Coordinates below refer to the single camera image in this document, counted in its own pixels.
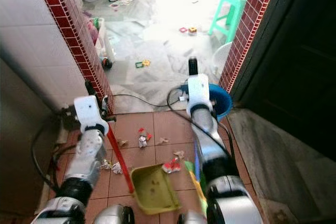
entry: green plastic stool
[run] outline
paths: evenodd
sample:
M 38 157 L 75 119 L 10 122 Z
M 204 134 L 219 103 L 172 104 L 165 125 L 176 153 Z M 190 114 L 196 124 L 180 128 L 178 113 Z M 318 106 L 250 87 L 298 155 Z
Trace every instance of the green plastic stool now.
M 227 15 L 224 15 L 222 17 L 219 17 L 219 14 L 222 10 L 222 6 L 224 2 L 229 2 L 231 4 L 230 10 Z M 221 31 L 223 34 L 226 35 L 226 41 L 225 43 L 231 42 L 233 38 L 235 37 L 235 33 L 240 21 L 240 17 L 243 14 L 243 10 L 245 7 L 246 0 L 220 0 L 220 3 L 218 5 L 215 17 L 212 21 L 210 30 L 208 32 L 209 35 L 212 34 L 214 28 Z M 230 25 L 229 30 L 225 27 L 221 27 L 217 25 L 217 21 L 226 18 L 225 25 Z

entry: dark door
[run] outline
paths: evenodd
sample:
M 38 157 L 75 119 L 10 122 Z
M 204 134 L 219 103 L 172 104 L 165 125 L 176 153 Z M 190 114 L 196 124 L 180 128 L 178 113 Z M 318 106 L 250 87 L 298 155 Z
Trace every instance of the dark door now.
M 336 0 L 293 0 L 247 88 L 246 106 L 332 159 Z

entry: white marble floor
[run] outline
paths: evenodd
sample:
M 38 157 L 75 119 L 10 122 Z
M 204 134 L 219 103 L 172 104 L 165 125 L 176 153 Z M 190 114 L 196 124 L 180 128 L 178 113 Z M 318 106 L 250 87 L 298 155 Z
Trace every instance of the white marble floor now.
M 128 93 L 154 104 L 165 104 L 169 89 L 188 77 L 187 61 L 198 59 L 199 72 L 218 83 L 212 74 L 212 55 L 225 36 L 207 34 L 219 0 L 134 0 L 118 9 L 108 0 L 85 3 L 84 10 L 102 17 L 116 61 L 106 71 L 113 94 Z M 223 7 L 223 13 L 229 6 Z M 197 36 L 181 33 L 181 27 L 197 27 Z M 135 68 L 135 62 L 148 59 L 151 65 Z M 184 104 L 176 105 L 182 109 Z M 114 113 L 161 111 L 132 97 L 116 97 Z
M 334 161 L 250 110 L 228 118 L 270 223 L 336 223 Z

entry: green dustpan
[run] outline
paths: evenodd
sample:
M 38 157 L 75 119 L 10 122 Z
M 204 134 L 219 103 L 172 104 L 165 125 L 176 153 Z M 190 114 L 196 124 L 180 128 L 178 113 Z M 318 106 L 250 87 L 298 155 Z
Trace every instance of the green dustpan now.
M 131 179 L 133 194 L 145 214 L 155 215 L 181 208 L 168 174 L 162 170 L 162 164 L 134 169 Z

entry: white wall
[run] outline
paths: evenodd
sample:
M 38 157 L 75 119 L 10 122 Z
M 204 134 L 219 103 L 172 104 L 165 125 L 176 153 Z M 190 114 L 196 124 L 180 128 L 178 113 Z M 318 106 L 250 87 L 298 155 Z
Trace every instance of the white wall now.
M 0 38 L 1 57 L 54 108 L 87 94 L 44 0 L 0 0 Z

